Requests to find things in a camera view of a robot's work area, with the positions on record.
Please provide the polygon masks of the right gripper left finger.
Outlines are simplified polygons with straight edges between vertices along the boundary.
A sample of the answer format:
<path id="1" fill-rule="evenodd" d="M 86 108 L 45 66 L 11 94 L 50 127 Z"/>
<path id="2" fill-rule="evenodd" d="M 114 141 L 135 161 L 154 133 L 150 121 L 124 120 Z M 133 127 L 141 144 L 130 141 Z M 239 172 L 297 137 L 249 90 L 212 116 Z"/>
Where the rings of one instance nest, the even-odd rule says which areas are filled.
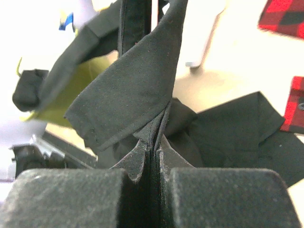
<path id="1" fill-rule="evenodd" d="M 3 228 L 149 228 L 144 142 L 114 167 L 31 169 L 15 180 L 0 209 Z"/>

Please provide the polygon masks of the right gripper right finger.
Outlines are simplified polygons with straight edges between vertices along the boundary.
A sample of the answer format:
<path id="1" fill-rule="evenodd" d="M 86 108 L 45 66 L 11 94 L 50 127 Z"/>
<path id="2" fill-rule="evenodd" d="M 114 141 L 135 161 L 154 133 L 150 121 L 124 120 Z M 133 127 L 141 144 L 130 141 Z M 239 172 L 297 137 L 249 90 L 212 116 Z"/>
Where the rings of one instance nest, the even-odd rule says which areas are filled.
<path id="1" fill-rule="evenodd" d="M 162 138 L 161 228 L 299 228 L 282 178 L 269 169 L 195 168 Z"/>

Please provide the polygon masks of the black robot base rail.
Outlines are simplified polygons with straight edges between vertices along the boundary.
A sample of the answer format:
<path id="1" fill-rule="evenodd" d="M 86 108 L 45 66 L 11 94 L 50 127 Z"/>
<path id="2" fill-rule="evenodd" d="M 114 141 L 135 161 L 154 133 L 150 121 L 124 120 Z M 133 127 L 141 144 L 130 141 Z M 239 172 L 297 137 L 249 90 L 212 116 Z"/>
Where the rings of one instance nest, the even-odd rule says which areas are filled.
<path id="1" fill-rule="evenodd" d="M 32 135 L 29 143 L 13 145 L 16 177 L 29 169 L 95 169 L 97 158 L 45 132 Z"/>

